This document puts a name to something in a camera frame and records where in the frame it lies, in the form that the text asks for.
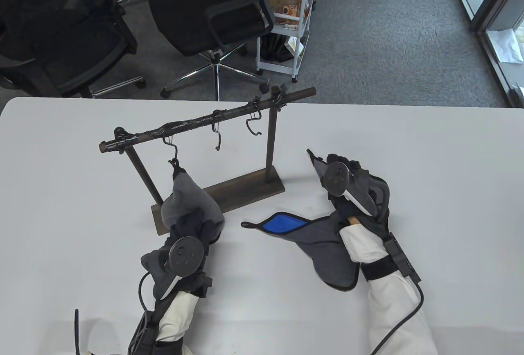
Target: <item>white table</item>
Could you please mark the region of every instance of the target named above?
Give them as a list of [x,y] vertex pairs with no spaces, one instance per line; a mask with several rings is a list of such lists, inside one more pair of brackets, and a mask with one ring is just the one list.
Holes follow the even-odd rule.
[[[142,314],[139,258],[163,243],[146,187],[126,156],[101,154],[129,132],[194,118],[233,102],[16,98],[0,117],[0,338],[3,353],[125,353]],[[176,138],[202,187],[264,166],[267,111]],[[286,210],[332,208],[305,150],[360,160],[391,188],[390,227],[422,278],[440,354],[524,348],[524,111],[291,104],[279,113],[275,167],[286,192],[226,214],[206,271],[214,279],[185,342],[198,355],[366,355],[367,284],[337,292],[292,243],[240,227]],[[137,147],[159,191],[172,148]],[[150,282],[145,285],[151,305]]]

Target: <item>tracker puck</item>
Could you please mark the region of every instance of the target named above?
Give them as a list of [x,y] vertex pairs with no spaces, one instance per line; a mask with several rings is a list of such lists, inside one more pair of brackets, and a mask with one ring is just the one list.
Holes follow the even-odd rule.
[[204,258],[202,242],[193,236],[181,237],[169,250],[169,267],[177,276],[193,274]]
[[324,186],[331,195],[341,197],[350,181],[350,170],[340,161],[327,166],[324,173]]

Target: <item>chair wheel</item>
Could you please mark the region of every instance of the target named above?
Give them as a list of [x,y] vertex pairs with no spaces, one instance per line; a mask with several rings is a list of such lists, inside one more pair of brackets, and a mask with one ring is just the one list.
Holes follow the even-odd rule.
[[238,54],[242,57],[246,56],[247,55],[247,48],[245,46],[239,48],[237,50]]
[[262,94],[269,93],[269,91],[270,91],[270,88],[269,88],[269,84],[268,84],[268,83],[260,84],[260,86],[258,87],[258,89],[260,89],[260,92],[261,92]]
[[160,96],[162,98],[169,98],[169,96],[171,95],[171,92],[170,91],[167,91],[165,88],[163,88],[161,91],[160,91]]
[[135,82],[135,86],[140,90],[145,89],[147,86],[146,80],[142,79],[141,81]]

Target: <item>blue fabric patch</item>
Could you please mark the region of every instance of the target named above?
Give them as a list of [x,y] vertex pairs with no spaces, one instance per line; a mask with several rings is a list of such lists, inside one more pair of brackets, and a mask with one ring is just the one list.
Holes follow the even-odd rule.
[[266,222],[263,227],[264,230],[273,233],[290,232],[305,226],[308,222],[297,219],[287,215],[276,215],[271,220]]

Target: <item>black office chair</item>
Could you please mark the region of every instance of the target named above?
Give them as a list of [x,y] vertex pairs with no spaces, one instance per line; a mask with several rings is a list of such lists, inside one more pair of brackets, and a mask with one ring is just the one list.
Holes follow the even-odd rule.
[[164,86],[160,95],[168,98],[171,88],[200,72],[213,68],[215,94],[220,101],[219,71],[225,68],[261,82],[269,91],[269,80],[222,63],[246,41],[273,29],[273,13],[264,0],[149,0],[159,31],[184,56],[200,54],[209,63]]
[[89,85],[137,43],[114,0],[0,0],[0,86],[30,95],[92,98],[142,77],[92,92]]

